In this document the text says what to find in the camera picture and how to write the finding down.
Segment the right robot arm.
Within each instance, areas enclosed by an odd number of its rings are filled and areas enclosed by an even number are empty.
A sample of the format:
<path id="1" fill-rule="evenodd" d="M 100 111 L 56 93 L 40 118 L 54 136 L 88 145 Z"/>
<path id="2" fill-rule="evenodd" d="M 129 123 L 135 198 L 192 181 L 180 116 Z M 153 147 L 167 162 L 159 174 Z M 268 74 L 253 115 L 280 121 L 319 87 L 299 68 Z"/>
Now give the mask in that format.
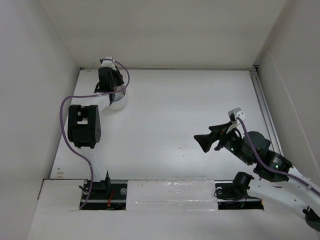
<path id="1" fill-rule="evenodd" d="M 254 167 L 252 174 L 239 171 L 227 190 L 230 197 L 220 196 L 221 200 L 230 204 L 247 197 L 274 201 L 295 212 L 312 229 L 320 230 L 319 186 L 294 173 L 287 158 L 269 149 L 268 139 L 257 131 L 248 131 L 242 118 L 210 126 L 209 130 L 209 134 L 193 137 L 205 153 L 216 143 L 215 151 L 226 149 Z"/>

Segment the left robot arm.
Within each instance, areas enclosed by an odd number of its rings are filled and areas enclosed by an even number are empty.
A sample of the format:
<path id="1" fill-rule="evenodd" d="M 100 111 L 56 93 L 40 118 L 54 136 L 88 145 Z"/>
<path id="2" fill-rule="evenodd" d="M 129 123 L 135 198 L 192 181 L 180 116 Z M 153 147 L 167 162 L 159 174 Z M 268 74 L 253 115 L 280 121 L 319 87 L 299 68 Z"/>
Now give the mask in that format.
<path id="1" fill-rule="evenodd" d="M 94 148 L 102 138 L 100 112 L 117 111 L 128 103 L 127 90 L 117 66 L 101 64 L 97 71 L 98 83 L 94 89 L 96 97 L 90 97 L 84 105 L 72 104 L 68 108 L 67 137 L 89 161 L 91 177 L 82 188 L 85 195 L 93 199 L 107 198 L 111 192 L 111 180 L 102 157 Z"/>

